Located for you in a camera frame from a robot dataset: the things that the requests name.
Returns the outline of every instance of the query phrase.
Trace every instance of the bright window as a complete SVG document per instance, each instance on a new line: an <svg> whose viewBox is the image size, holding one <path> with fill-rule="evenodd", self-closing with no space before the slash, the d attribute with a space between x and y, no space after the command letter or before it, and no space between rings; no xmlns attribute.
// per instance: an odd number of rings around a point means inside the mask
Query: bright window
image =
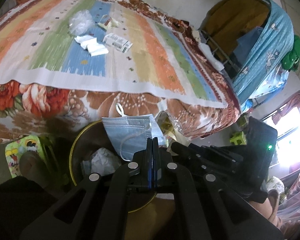
<svg viewBox="0 0 300 240"><path fill-rule="evenodd" d="M277 124L271 118L275 113L276 111L263 120L278 131L276 156L271 165L278 161L281 165L290 166L300 162L300 112L294 107Z"/></svg>

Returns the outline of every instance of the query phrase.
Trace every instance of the curtain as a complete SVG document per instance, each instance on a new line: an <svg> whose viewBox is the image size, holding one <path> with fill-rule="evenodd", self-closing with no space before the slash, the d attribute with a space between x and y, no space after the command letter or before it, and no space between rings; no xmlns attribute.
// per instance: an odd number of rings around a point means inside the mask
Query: curtain
<svg viewBox="0 0 300 240"><path fill-rule="evenodd" d="M289 113L294 107L300 108L300 90L289 97L283 109L277 109L277 112L272 116L273 123L277 124L281 117Z"/></svg>

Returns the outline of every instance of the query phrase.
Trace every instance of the metal screw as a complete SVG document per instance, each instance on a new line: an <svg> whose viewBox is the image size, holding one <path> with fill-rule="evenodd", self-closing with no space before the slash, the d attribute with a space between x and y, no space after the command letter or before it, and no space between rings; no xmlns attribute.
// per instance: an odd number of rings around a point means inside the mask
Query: metal screw
<svg viewBox="0 0 300 240"><path fill-rule="evenodd" d="M175 170L178 166L175 163L168 163L167 167L170 170Z"/></svg>
<svg viewBox="0 0 300 240"><path fill-rule="evenodd" d="M206 180L210 182L214 182L216 180L216 176L214 176L213 174L207 174Z"/></svg>
<svg viewBox="0 0 300 240"><path fill-rule="evenodd" d="M138 163L131 162L131 163L128 164L128 167L130 169L136 169L136 168L138 168Z"/></svg>
<svg viewBox="0 0 300 240"><path fill-rule="evenodd" d="M97 181L99 178L100 178L100 176L99 176L98 173L92 173L92 174L90 174L90 176L89 176L89 179L90 179L91 181Z"/></svg>

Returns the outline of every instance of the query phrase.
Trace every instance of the green cloth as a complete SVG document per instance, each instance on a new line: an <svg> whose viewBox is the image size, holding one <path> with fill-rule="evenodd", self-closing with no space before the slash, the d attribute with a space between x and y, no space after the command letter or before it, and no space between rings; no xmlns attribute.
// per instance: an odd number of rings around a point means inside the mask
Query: green cloth
<svg viewBox="0 0 300 240"><path fill-rule="evenodd" d="M294 35L292 51L288 52L281 60L282 68L285 70L297 71L300 61L300 37Z"/></svg>

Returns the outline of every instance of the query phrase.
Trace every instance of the face mask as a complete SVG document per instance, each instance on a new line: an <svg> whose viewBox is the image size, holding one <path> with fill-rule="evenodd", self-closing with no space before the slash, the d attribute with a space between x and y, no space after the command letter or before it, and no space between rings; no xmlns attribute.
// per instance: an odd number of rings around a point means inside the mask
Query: face mask
<svg viewBox="0 0 300 240"><path fill-rule="evenodd" d="M117 154L125 161L132 161L135 152L146 149L148 138L158 138L165 145L165 138L152 114L127 116L120 104L116 109L122 117L103 117L106 133Z"/></svg>

